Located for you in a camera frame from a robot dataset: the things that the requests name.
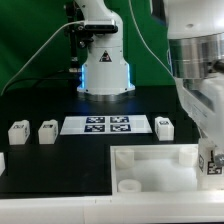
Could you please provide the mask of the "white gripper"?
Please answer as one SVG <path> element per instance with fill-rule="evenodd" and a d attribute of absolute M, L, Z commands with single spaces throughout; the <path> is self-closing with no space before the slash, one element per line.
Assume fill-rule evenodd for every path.
<path fill-rule="evenodd" d="M 175 79 L 182 108 L 219 149 L 224 149 L 224 77 L 202 79 L 196 91 Z"/>

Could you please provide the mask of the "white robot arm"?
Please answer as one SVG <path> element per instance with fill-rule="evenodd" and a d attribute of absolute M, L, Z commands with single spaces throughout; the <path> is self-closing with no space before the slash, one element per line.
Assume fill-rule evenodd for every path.
<path fill-rule="evenodd" d="M 171 75 L 183 109 L 215 147 L 224 150 L 224 0 L 149 0 L 167 27 Z M 123 21 L 104 0 L 73 0 L 82 96 L 118 97 L 135 90 L 123 57 Z"/>

